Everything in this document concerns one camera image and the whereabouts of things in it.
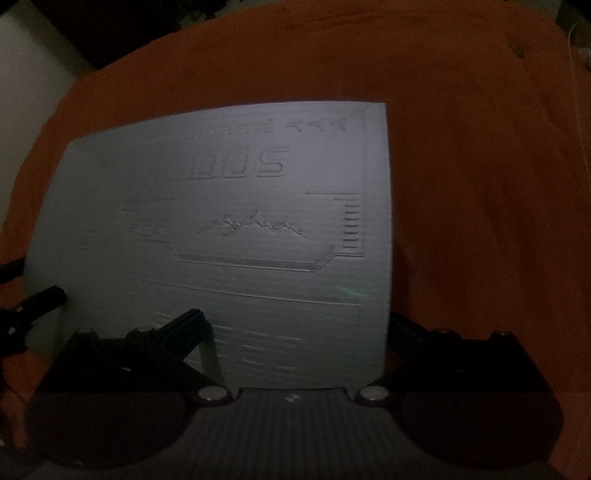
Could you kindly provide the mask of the white flat board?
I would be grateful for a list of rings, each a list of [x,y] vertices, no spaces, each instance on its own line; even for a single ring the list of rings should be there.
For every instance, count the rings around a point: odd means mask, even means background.
[[[57,340],[197,308],[195,369],[240,388],[360,388],[383,372],[393,227],[386,107],[243,105],[71,141],[26,255],[69,296]]]

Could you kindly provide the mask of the red table cloth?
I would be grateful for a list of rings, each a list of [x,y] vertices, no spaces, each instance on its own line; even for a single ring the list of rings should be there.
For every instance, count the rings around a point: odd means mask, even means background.
[[[387,106],[394,309],[511,330],[557,394],[551,457],[590,475],[590,75],[553,21],[505,1],[284,1],[165,36],[69,90],[25,159],[1,258],[28,247],[67,144],[242,103]]]

